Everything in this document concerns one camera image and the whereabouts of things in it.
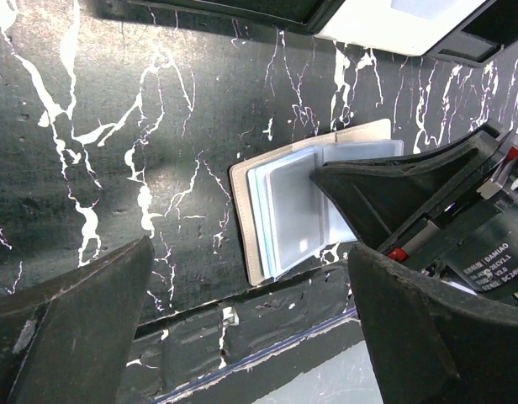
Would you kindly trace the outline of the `grey leather card holder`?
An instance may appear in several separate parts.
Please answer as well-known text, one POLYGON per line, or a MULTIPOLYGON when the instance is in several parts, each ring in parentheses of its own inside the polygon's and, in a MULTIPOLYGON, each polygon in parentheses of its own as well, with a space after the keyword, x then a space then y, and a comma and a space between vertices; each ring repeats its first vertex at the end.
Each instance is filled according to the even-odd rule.
POLYGON ((310 137, 239 162, 230 181, 248 282, 277 279, 331 244, 355 235, 310 180, 326 162, 402 155, 389 119, 310 137))

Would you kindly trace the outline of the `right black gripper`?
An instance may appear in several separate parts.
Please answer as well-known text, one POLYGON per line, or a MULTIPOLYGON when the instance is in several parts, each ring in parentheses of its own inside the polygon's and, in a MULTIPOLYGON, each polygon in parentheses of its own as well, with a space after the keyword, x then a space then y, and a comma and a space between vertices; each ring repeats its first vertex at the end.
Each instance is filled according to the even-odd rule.
POLYGON ((424 274, 518 303, 518 142, 487 122, 420 154, 310 174, 357 240, 424 274))

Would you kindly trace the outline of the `grey card black stripe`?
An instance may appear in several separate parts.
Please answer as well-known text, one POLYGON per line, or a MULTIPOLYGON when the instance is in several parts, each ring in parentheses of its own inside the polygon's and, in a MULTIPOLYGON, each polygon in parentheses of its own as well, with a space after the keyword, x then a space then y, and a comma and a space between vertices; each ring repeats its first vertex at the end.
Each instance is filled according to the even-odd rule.
POLYGON ((267 174, 274 277, 310 258, 323 244, 323 202, 309 177, 316 165, 316 151, 307 148, 276 161, 267 174))

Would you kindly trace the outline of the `black and white tray set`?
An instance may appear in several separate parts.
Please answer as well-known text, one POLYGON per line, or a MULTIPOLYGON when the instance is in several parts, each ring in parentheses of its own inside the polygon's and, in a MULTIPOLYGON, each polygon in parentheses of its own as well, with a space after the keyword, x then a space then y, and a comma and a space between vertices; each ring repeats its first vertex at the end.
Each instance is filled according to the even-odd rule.
POLYGON ((481 67, 518 43, 518 1, 97 1, 98 15, 209 14, 403 56, 481 67))

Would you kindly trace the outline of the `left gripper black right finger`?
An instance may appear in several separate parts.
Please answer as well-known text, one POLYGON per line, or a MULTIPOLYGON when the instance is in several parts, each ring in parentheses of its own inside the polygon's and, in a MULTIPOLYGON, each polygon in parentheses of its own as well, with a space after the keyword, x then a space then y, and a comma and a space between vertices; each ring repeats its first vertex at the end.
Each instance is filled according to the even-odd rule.
POLYGON ((351 291, 385 403, 518 403, 518 307, 355 243, 351 291))

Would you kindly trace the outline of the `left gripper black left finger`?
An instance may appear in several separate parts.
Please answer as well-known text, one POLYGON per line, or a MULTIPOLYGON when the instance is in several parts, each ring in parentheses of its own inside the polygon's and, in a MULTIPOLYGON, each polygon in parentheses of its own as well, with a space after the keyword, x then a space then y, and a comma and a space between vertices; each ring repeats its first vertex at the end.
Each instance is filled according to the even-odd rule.
POLYGON ((134 240, 0 299, 0 403, 114 403, 154 249, 134 240))

